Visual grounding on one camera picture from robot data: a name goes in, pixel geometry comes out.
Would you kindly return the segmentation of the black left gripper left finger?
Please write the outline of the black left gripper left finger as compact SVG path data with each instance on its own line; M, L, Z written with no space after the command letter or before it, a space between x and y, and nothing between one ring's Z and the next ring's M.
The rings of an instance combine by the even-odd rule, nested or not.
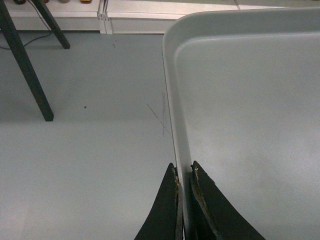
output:
M170 163L165 171L152 208L136 240L182 240L183 196L177 169Z

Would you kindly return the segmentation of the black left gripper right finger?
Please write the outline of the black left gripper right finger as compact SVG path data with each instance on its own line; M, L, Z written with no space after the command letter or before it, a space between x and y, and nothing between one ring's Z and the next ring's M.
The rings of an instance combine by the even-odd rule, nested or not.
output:
M201 165L191 165L192 214L199 240L263 240L233 207Z

